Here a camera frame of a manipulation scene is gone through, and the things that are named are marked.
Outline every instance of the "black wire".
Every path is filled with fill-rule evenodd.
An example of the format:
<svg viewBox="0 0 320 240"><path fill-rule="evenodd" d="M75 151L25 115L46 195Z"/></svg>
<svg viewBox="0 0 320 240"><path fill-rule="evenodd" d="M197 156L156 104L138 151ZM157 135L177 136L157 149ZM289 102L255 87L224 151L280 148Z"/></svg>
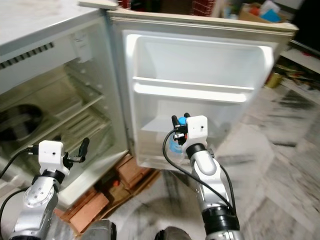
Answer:
<svg viewBox="0 0 320 240"><path fill-rule="evenodd" d="M14 162L14 160L22 153L25 153L25 152L29 152L29 149L26 148L26 149L23 149L19 152L17 152L11 159L10 161L8 162L8 164L4 167L4 169L2 170L2 172L0 173L0 179L3 177L3 175L5 174L5 172L7 171L7 169L10 167L10 165Z"/></svg>
<svg viewBox="0 0 320 240"><path fill-rule="evenodd" d="M28 189L29 187L25 187L23 189L20 189L18 191L15 191L14 193L12 193L11 195L9 195L5 200L4 202L2 203L2 206L0 208L0 239L3 240L4 238L2 237L2 232L1 232L1 220L2 220L2 214L4 213L4 209L5 209L5 206L6 204L8 203L8 201L16 194L18 193L21 193L21 192L24 192Z"/></svg>
<svg viewBox="0 0 320 240"><path fill-rule="evenodd" d="M231 194L231 201L232 201L232 208L234 211L234 214L237 215L237 210L236 210L236 201L235 201L235 195L234 195L234 188L232 187L231 179L229 177L229 174L227 173L227 170L220 164L220 167L222 171L224 172L226 179L228 180L229 188L230 188L230 194Z"/></svg>
<svg viewBox="0 0 320 240"><path fill-rule="evenodd" d="M224 198L224 196L222 196L220 193L218 193L216 190L214 190L212 187L210 187L208 184L206 184L204 181L202 181L201 179L199 179L198 177L192 175L190 172L188 172L187 170L184 170L182 167L178 166L177 164L175 164L173 161L171 161L166 153L166 143L168 141L169 136L174 133L174 130L171 130L164 138L163 140L163 144L162 144L162 153L163 156L165 158L165 160L167 160L167 162L169 164L171 164L173 167L175 167L176 169L178 169L179 171L183 172L185 175L187 175L188 177L192 178L193 180L197 181L198 183L202 184L203 186L207 187L210 191L212 191L214 194L216 194L219 198L221 198L221 200L228 206L228 208L232 211L232 213L236 216L235 211L233 209L233 207L231 206L231 204Z"/></svg>

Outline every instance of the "refrigerator door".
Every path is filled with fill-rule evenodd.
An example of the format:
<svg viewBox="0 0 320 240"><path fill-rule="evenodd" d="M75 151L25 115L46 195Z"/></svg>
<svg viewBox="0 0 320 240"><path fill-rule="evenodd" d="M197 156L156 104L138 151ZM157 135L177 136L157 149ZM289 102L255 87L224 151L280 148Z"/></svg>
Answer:
<svg viewBox="0 0 320 240"><path fill-rule="evenodd" d="M297 30L289 23L125 9L107 17L131 150L140 166L159 169L172 169L162 153L171 116L206 116L208 147L217 149Z"/></svg>

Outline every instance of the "cardboard box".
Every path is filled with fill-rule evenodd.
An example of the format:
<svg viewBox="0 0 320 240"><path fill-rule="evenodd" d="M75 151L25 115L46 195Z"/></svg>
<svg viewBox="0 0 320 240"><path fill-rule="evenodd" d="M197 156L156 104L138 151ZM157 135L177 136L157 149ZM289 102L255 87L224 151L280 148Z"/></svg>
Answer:
<svg viewBox="0 0 320 240"><path fill-rule="evenodd" d="M251 6L260 7L261 4L252 3ZM280 13L278 13L278 16L281 18L281 21L279 21L279 23L284 23L287 20L286 16L284 16ZM245 11L243 8L241 9L241 11L239 13L238 20L257 22L257 23L263 23L263 24L276 24L277 23L277 22L267 21L259 16L253 15L252 13Z"/></svg>

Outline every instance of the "blue object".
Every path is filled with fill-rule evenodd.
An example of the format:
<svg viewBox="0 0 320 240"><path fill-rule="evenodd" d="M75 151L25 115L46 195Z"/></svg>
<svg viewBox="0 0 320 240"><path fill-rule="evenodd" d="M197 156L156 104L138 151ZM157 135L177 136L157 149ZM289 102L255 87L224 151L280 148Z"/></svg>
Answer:
<svg viewBox="0 0 320 240"><path fill-rule="evenodd" d="M278 23L281 21L281 18L273 9L269 9L265 14L261 15L260 17L264 20L267 20L273 23Z"/></svg>
<svg viewBox="0 0 320 240"><path fill-rule="evenodd" d="M187 118L184 116L179 117L178 121L180 124L187 124Z"/></svg>

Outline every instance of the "tiled floor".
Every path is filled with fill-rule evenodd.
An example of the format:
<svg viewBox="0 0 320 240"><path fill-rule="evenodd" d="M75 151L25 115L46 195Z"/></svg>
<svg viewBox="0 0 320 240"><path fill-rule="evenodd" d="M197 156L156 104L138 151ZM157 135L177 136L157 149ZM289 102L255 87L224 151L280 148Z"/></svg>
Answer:
<svg viewBox="0 0 320 240"><path fill-rule="evenodd" d="M319 110L284 87L264 88L216 152L246 240L320 239ZM109 219L122 240L152 240L167 226L205 239L195 193L166 171Z"/></svg>

